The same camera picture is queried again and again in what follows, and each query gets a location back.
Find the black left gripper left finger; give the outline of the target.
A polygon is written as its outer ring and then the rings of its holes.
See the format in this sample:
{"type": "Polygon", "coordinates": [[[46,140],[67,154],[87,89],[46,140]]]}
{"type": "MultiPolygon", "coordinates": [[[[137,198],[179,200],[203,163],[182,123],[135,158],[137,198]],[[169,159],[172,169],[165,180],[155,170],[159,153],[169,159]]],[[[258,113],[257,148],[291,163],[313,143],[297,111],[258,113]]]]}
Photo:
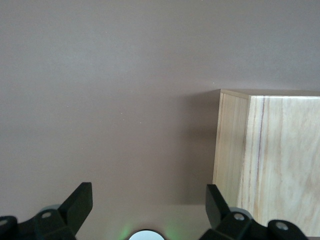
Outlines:
{"type": "Polygon", "coordinates": [[[75,240],[76,234],[93,208],[90,182],[81,183],[57,208],[37,213],[18,223],[15,216],[0,217],[2,240],[75,240]]]}

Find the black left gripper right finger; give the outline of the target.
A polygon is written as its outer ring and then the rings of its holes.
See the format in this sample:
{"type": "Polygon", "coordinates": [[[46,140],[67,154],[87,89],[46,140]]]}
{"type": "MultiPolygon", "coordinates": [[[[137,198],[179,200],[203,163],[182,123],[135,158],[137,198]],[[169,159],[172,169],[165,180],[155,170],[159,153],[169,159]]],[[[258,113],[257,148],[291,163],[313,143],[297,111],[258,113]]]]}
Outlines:
{"type": "Polygon", "coordinates": [[[307,236],[295,224],[286,220],[271,220],[267,226],[257,223],[240,210],[231,210],[215,184],[205,192],[205,211],[211,228],[201,240],[306,240],[307,236]]]}

